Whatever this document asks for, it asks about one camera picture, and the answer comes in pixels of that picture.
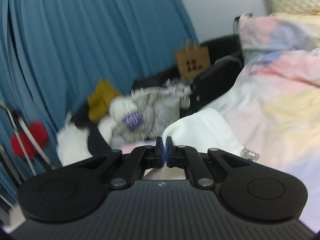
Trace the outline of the white hooded sweatshirt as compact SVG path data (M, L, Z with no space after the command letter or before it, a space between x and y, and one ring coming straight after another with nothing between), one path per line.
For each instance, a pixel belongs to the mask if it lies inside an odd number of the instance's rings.
M199 153L207 153L210 148L218 148L239 157L258 161L260 155L243 146L223 116L212 108L202 110L169 125L161 135L163 145L170 137L175 146L195 148Z

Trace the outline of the grey crumpled garment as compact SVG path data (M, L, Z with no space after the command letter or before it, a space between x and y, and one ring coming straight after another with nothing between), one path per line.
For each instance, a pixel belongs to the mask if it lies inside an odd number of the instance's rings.
M128 96L112 100L109 114L117 123L112 128L111 145L118 147L154 139L180 118L180 110L190 107L191 87L180 81L164 87L140 88Z

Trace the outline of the mustard yellow garment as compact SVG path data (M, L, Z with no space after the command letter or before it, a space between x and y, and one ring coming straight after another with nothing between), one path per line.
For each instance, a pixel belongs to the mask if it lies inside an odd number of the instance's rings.
M110 82L101 79L94 93L87 97L89 120L99 122L108 113L112 100L118 96L121 96L121 93Z

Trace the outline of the pastel tie-dye duvet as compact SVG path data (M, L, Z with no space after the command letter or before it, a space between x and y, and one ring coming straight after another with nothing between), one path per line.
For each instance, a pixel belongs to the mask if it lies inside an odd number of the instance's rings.
M232 88L202 110L220 113L262 165L308 189L301 221L319 230L319 16L242 15L244 68Z

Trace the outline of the brown paper shopping bag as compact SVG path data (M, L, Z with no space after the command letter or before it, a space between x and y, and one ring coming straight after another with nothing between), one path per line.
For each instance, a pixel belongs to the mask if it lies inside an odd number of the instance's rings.
M183 48L176 51L175 58L180 79L192 81L211 66L207 46L199 45L187 39Z

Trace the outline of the silver garment steamer stand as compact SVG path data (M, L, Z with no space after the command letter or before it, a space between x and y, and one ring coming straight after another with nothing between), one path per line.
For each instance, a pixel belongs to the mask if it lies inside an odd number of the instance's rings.
M22 112L13 109L10 104L6 104L3 101L1 102L1 109L6 113L13 128L14 134L10 137L10 145L14 156L26 160L33 175L37 175L31 162L33 159L38 160L47 171L56 169L43 150L49 141L49 135L43 124L35 121L27 125ZM19 188L24 182L22 175L3 144L1 144L1 170L5 172L16 188Z

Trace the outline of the black bedside sofa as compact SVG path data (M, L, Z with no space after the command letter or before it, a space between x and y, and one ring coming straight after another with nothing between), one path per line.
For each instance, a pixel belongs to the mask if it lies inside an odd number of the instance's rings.
M191 81L190 107L180 117L196 113L232 88L244 67L239 35L219 37L202 43L208 47L211 66Z

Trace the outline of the blue curtain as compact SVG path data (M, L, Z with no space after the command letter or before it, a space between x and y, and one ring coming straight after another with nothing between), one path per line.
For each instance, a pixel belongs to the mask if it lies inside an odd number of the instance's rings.
M100 79L122 93L196 34L181 0L1 0L1 100L56 133Z

